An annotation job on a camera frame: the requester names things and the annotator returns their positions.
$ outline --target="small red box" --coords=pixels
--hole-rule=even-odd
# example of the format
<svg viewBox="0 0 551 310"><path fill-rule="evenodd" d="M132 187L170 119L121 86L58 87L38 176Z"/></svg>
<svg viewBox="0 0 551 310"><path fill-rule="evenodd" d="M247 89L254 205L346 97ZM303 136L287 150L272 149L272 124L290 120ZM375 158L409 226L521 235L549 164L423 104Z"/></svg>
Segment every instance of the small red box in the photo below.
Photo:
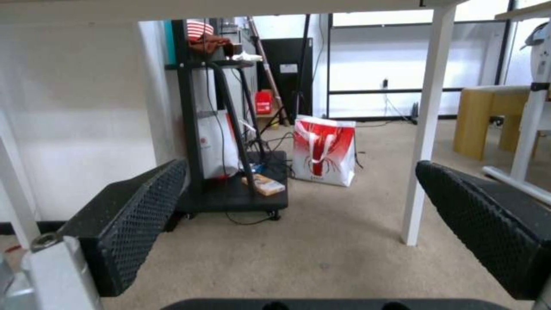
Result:
<svg viewBox="0 0 551 310"><path fill-rule="evenodd" d="M272 93L262 90L255 95L256 114L272 112Z"/></svg>

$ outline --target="carpet floor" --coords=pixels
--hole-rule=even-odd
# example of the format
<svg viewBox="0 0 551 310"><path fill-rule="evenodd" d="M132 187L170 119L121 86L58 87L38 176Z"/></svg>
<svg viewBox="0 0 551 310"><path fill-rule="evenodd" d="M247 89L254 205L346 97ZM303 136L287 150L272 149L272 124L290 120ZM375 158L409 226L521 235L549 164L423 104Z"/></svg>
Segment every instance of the carpet floor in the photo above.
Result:
<svg viewBox="0 0 551 310"><path fill-rule="evenodd" d="M372 126L381 123L364 123ZM453 235L425 200L417 247L399 235L416 127L404 122L357 130L358 155L349 188L289 182L282 219L236 226L224 214L200 214L161 234L135 283L106 309L159 309L197 297L246 298L476 298L512 309L515 301ZM455 121L440 121L433 160L481 175L491 164L509 170L512 153L498 150L490 128L484 162L452 150ZM268 131L265 139L288 130ZM292 150L292 140L279 149ZM541 138L528 180L551 190L551 139ZM232 214L254 221L264 214ZM0 249L17 244L0 236ZM9 255L15 264L21 251Z"/></svg>

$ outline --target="label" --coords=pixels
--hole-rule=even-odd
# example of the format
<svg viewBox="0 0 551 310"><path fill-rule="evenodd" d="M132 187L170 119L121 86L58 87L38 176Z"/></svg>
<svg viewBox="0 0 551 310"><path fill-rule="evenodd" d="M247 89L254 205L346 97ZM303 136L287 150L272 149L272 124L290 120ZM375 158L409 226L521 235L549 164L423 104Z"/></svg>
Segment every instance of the label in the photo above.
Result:
<svg viewBox="0 0 551 310"><path fill-rule="evenodd" d="M296 63L284 63L279 65L280 73L298 73L299 66Z"/></svg>

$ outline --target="black metal cart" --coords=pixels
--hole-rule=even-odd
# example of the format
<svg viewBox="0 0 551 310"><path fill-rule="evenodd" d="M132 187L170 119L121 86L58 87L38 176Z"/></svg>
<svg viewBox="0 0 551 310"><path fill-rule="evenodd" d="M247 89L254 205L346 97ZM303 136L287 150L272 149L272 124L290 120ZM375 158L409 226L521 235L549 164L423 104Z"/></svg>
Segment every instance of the black metal cart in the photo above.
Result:
<svg viewBox="0 0 551 310"><path fill-rule="evenodd" d="M228 83L223 69L236 69L239 72L242 90L246 99L248 109L254 112L251 101L251 93L246 84L243 68L255 64L247 61L232 60L194 60L191 50L188 47L187 29L185 20L172 21L172 33L176 52L176 65L166 66L166 70L176 70L180 89L180 100L182 106L182 117L187 146L187 158L189 160L189 173L191 183L181 195L177 212L173 215L171 224L167 230L171 230L182 216L192 218L201 212L267 212L271 219L279 219L279 210L288 205L287 193L287 166L285 165L285 152L267 153L262 145L258 143L258 152L248 152L242 140L241 134L235 134L239 158L243 164L243 172L225 180L205 180L201 162L201 148L199 145L199 132L197 126L198 114L193 95L192 71L197 69L212 69L214 72L215 86L221 94L222 107L228 111L229 120L234 133L240 133L240 126L235 113L233 100L231 98ZM256 140L260 141L260 132L255 117L252 117L252 126L256 129ZM285 185L286 190L271 196L263 196L255 191L253 185L253 174L249 163L263 162L268 167L263 175L277 180ZM247 178L247 185L241 181L242 177Z"/></svg>

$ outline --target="white paper bag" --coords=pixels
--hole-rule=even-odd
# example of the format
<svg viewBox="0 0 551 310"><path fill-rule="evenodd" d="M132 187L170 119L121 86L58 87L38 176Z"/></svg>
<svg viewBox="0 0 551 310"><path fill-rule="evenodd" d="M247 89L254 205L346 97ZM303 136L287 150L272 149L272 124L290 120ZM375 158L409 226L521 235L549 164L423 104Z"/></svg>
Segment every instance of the white paper bag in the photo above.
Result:
<svg viewBox="0 0 551 310"><path fill-rule="evenodd" d="M203 163L203 177L205 179L231 177L239 171L239 155L228 114L226 111L218 111L217 117L224 133L226 175L224 175L224 166L222 165L222 134L220 126L216 121L216 116L209 116L197 121Z"/></svg>
<svg viewBox="0 0 551 310"><path fill-rule="evenodd" d="M298 179L350 186L354 178L353 121L298 115L295 120L293 170Z"/></svg>

